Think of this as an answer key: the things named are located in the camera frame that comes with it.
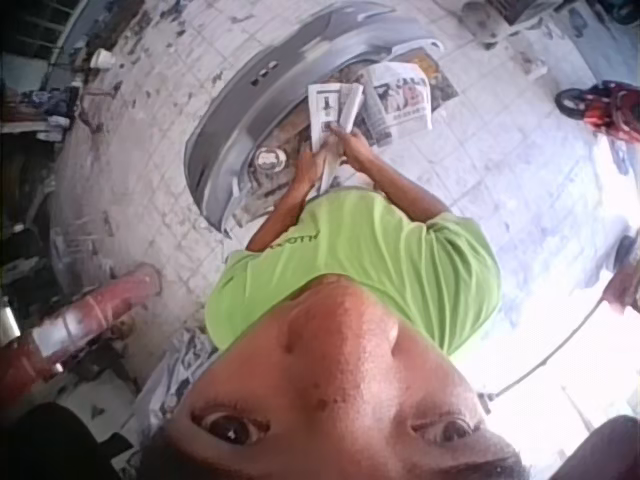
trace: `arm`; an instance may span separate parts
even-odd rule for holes
[[[278,201],[275,209],[247,244],[250,252],[264,252],[284,232],[298,223],[309,192],[322,175],[326,153],[324,150],[313,155],[303,152],[296,162],[296,174],[289,189]]]
[[[304,201],[311,188],[291,184],[289,190],[276,204],[275,209],[247,244],[250,252],[264,252],[280,235],[298,223],[304,209]]]
[[[333,132],[344,146],[349,164],[367,175],[391,203],[415,222],[426,222],[449,211],[438,197],[412,182],[376,155],[360,132]]]

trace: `motorcycle wheel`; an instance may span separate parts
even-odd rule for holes
[[[587,112],[587,100],[584,90],[568,88],[556,95],[556,107],[565,117],[573,120],[584,120]]]

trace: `printed photo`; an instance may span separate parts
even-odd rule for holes
[[[401,78],[395,84],[376,85],[375,91],[387,114],[417,107],[426,101],[423,78]]]

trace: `hand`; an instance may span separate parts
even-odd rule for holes
[[[322,148],[315,155],[308,150],[303,151],[296,162],[296,173],[291,186],[310,191],[322,177],[326,160],[326,148]]]
[[[357,128],[354,128],[352,133],[347,133],[337,125],[332,125],[331,131],[342,143],[349,165],[358,172],[367,173],[369,166],[376,162],[378,157],[364,135]]]

